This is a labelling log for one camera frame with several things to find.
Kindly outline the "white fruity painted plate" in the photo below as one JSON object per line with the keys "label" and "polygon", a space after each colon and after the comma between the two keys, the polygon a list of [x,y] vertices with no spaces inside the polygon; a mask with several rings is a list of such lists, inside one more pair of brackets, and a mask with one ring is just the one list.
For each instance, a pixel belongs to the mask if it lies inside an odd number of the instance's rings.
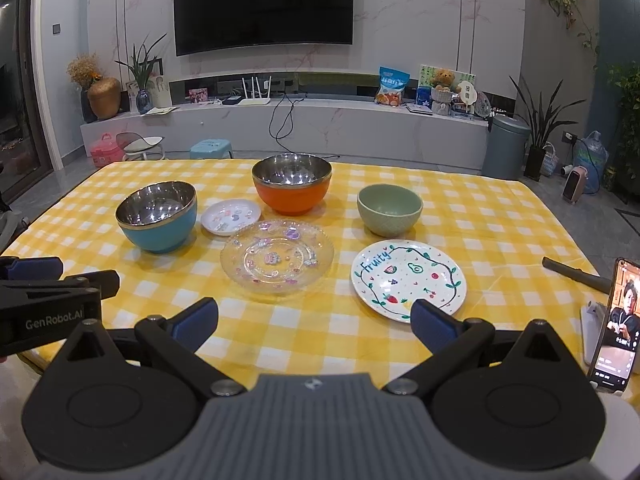
{"label": "white fruity painted plate", "polygon": [[389,320],[408,324],[413,303],[425,299],[449,315],[464,303],[468,284],[446,252],[415,240],[382,240],[352,262],[352,287],[360,300]]}

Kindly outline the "blue steel bowl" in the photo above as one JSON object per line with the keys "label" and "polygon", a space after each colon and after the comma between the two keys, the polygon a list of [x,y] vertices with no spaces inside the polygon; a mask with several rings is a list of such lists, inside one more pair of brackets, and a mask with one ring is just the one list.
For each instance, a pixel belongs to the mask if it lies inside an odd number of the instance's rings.
{"label": "blue steel bowl", "polygon": [[139,188],[115,210],[125,236],[145,252],[164,254],[190,236],[198,215],[198,194],[183,181],[165,181]]}

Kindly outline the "clear glass decorated plate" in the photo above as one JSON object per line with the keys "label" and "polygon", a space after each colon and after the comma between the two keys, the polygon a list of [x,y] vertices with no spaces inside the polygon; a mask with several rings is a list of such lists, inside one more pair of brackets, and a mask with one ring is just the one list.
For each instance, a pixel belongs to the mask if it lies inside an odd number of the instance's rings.
{"label": "clear glass decorated plate", "polygon": [[333,257],[333,243],[318,226],[278,219],[230,237],[220,264],[228,278],[251,292],[286,294],[322,278]]}

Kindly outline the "small white decorated plate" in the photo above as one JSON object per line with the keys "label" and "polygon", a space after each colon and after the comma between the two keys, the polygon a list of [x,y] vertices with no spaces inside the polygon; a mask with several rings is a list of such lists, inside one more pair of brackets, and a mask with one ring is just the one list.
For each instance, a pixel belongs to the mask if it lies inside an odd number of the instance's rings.
{"label": "small white decorated plate", "polygon": [[231,236],[252,226],[261,216],[262,210],[251,200],[222,200],[204,211],[201,226],[210,234]]}

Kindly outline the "green ceramic bowl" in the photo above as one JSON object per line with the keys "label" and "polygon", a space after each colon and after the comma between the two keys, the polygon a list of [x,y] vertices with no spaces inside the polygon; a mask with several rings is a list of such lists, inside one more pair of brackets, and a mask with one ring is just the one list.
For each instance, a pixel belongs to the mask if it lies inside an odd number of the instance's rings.
{"label": "green ceramic bowl", "polygon": [[395,238],[407,233],[419,220],[423,200],[408,188],[377,183],[359,191],[357,207],[364,226],[372,233]]}

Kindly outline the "orange steel bowl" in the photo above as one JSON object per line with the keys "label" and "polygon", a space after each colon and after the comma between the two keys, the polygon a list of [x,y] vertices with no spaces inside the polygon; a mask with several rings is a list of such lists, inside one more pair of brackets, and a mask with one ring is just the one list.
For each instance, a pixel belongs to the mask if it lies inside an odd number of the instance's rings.
{"label": "orange steel bowl", "polygon": [[260,199],[278,214],[301,216],[319,205],[332,178],[332,165],[311,154],[282,153],[252,168]]}

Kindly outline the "pink plastic basket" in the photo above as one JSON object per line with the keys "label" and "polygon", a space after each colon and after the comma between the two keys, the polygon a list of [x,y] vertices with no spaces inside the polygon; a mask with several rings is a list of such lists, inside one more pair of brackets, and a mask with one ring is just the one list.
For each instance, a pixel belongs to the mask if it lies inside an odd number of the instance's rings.
{"label": "pink plastic basket", "polygon": [[124,151],[116,141],[116,136],[111,133],[103,133],[99,140],[90,145],[90,157],[96,168],[102,168],[112,162],[121,162]]}

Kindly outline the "smartphone on stand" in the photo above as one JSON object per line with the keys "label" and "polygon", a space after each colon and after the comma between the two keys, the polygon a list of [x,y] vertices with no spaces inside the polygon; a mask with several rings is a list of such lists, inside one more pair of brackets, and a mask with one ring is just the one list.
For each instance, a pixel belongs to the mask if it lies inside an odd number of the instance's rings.
{"label": "smartphone on stand", "polygon": [[622,394],[639,355],[639,266],[628,259],[615,263],[602,327],[588,378],[602,391]]}

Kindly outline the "grey trash bin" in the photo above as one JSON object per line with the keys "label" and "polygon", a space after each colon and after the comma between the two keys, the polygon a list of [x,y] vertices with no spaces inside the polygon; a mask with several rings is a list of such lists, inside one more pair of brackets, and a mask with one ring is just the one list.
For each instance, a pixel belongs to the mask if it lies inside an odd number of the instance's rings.
{"label": "grey trash bin", "polygon": [[482,175],[501,180],[518,180],[529,135],[530,128],[521,119],[503,115],[489,118]]}

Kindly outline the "golden vase with flowers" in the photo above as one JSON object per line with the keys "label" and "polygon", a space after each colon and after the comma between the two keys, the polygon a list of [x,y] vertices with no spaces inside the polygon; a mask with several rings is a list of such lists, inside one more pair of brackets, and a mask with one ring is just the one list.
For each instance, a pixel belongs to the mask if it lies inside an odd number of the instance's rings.
{"label": "golden vase with flowers", "polygon": [[82,108],[89,107],[96,119],[110,119],[119,113],[122,84],[100,72],[98,58],[94,54],[76,56],[68,63],[66,72],[70,81],[80,89]]}

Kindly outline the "pink small heater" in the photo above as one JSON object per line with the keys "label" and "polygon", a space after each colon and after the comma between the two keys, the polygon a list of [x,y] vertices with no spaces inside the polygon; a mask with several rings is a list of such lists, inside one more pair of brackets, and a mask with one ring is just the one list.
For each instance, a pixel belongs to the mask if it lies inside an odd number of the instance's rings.
{"label": "pink small heater", "polygon": [[588,170],[583,166],[573,167],[567,174],[562,197],[567,202],[577,203],[584,192],[588,180]]}

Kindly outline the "potted floor plant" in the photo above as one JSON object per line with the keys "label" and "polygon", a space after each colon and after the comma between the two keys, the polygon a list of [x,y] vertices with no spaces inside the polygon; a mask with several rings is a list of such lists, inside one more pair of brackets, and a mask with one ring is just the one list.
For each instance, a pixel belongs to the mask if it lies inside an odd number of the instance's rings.
{"label": "potted floor plant", "polygon": [[511,77],[510,81],[516,90],[518,98],[524,104],[524,115],[520,115],[520,118],[524,120],[530,130],[530,143],[524,168],[524,177],[538,181],[541,176],[544,156],[546,156],[544,146],[548,142],[549,136],[557,128],[576,124],[576,120],[562,119],[561,114],[569,108],[584,104],[586,100],[579,99],[565,104],[556,104],[555,100],[562,88],[562,80],[555,86],[548,99],[544,97],[542,92],[534,96],[534,92],[530,90],[524,77],[519,82],[516,82]]}

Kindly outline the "teddy bear toy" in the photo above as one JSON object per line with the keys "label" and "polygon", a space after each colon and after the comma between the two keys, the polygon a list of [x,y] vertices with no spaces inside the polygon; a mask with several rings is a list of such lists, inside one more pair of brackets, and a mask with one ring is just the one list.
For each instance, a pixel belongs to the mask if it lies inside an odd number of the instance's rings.
{"label": "teddy bear toy", "polygon": [[431,86],[438,91],[451,91],[457,88],[454,81],[456,74],[446,68],[438,68],[431,79]]}

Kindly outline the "blue snack bag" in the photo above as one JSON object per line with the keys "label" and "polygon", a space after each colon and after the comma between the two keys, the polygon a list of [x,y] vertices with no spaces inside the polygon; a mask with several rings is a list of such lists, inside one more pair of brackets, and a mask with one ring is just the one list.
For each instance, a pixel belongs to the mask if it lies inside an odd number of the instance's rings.
{"label": "blue snack bag", "polygon": [[410,81],[410,75],[402,70],[381,67],[378,73],[378,92],[375,95],[375,103],[398,107],[402,102],[405,88]]}

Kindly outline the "black wall television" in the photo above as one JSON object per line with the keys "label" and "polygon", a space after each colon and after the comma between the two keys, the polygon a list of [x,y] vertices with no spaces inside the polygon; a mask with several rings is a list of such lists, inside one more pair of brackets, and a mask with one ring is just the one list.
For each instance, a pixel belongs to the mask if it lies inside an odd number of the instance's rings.
{"label": "black wall television", "polygon": [[176,55],[351,44],[354,0],[174,0]]}

